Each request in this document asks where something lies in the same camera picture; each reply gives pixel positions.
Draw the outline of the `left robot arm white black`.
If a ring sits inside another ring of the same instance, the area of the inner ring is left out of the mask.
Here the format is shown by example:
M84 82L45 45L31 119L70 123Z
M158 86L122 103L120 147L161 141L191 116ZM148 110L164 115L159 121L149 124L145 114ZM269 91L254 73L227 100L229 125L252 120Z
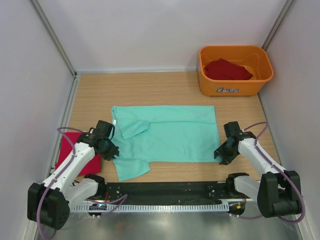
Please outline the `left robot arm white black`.
M40 225L60 230L71 210L82 201L101 200L106 194L105 179L87 174L76 185L74 180L94 157L112 160L119 156L119 147L112 143L115 126L99 120L71 144L71 151L59 167L43 182L34 182L27 192L27 218Z

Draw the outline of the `teal t shirt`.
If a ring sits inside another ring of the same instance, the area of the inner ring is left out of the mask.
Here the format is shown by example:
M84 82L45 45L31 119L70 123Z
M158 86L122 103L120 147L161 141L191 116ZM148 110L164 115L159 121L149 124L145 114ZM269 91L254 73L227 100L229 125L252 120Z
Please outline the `teal t shirt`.
M148 173L150 163L219 163L221 145L213 105L113 106L119 181Z

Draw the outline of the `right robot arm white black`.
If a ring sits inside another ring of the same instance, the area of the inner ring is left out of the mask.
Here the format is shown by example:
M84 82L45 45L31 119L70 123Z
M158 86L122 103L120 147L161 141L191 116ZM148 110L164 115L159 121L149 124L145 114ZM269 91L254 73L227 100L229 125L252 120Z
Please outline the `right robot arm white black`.
M237 156L244 156L260 175L255 180L247 173L232 173L226 179L225 192L231 198L244 195L257 203L260 215L265 218L299 215L300 222L306 213L301 194L301 179L294 170L279 165L260 145L259 136L249 128L241 129L237 121L224 126L226 141L214 151L220 164L229 165Z

